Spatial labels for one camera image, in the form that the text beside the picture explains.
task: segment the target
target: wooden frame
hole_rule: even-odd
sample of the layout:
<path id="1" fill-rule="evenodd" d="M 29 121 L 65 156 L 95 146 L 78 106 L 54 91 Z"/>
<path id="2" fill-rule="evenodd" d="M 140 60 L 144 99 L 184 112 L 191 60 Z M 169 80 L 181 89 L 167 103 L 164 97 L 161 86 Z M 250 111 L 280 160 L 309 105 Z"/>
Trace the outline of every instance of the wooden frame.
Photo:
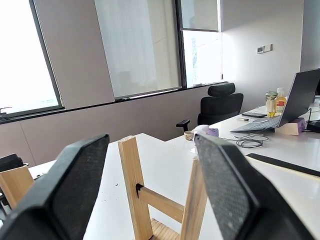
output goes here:
<path id="1" fill-rule="evenodd" d="M 193 160 L 183 206 L 144 186 L 136 137 L 119 140 L 118 147 L 135 240 L 197 240 L 208 198 L 199 160 Z M 181 223 L 180 234 L 151 220 L 148 205 Z"/>

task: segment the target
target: wooden block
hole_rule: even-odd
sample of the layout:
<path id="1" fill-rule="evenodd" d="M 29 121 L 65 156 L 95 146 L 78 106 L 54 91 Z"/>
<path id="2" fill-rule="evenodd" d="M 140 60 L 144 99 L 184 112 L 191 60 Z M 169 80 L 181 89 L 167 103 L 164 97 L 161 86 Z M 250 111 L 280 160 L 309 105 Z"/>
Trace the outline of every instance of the wooden block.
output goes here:
<path id="1" fill-rule="evenodd" d="M 179 223 L 182 223 L 182 218 L 184 215 L 183 205 L 175 201 L 172 201 L 171 199 L 155 191 L 152 191 L 145 186 L 142 187 L 138 193 L 139 199 L 141 201 L 144 201 L 145 203 L 158 209 L 159 211 L 163 212 L 164 214 L 168 215 L 169 217 L 173 218 Z"/>
<path id="2" fill-rule="evenodd" d="M 0 188 L 12 209 L 17 206 L 34 182 L 27 166 L 0 172 Z"/>
<path id="3" fill-rule="evenodd" d="M 194 159 L 181 225 L 181 240 L 199 239 L 207 198 L 201 164 Z"/>
<path id="4" fill-rule="evenodd" d="M 274 129 L 276 134 L 298 136 L 306 128 L 306 121 L 303 117 L 299 117 L 292 122 L 286 123 L 281 127 Z"/>
<path id="5" fill-rule="evenodd" d="M 134 237 L 149 240 L 153 236 L 148 204 L 139 200 L 136 184 L 144 185 L 137 140 L 128 136 L 118 141 L 126 194 L 128 197 Z"/>
<path id="6" fill-rule="evenodd" d="M 162 224 L 161 222 L 155 220 L 154 218 L 151 221 L 153 237 L 151 240 L 179 240 L 179 233 L 173 231 L 171 228 Z"/>

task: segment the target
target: black bag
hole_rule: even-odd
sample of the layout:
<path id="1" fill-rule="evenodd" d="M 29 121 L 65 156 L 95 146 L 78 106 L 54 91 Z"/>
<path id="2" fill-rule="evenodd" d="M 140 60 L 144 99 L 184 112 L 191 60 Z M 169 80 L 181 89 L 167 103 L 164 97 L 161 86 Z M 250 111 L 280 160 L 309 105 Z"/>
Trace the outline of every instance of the black bag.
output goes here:
<path id="1" fill-rule="evenodd" d="M 11 154 L 0 158 L 0 172 L 10 169 L 20 168 L 24 165 L 24 162 L 17 154 Z"/>

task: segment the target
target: purple object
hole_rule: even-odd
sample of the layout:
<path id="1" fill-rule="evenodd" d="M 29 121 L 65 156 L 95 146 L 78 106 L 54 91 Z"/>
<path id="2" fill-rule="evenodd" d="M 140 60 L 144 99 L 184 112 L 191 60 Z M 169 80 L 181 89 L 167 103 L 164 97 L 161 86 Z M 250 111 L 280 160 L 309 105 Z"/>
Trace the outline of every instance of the purple object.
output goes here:
<path id="1" fill-rule="evenodd" d="M 218 128 L 209 128 L 206 132 L 206 134 L 219 137 L 219 129 Z"/>
<path id="2" fill-rule="evenodd" d="M 298 117 L 297 119 L 290 122 L 291 124 L 297 124 L 298 133 L 301 133 L 303 130 L 306 129 L 306 121 L 303 117 Z"/>

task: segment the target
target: thermostat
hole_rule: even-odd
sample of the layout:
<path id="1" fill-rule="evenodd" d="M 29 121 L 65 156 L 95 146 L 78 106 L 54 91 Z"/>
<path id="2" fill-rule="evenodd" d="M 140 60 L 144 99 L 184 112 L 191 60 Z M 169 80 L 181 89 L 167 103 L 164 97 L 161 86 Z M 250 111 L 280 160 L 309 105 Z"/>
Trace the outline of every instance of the thermostat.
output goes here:
<path id="1" fill-rule="evenodd" d="M 256 53 L 257 54 L 263 54 L 264 53 L 264 46 L 258 47 L 257 50 L 256 50 Z"/>

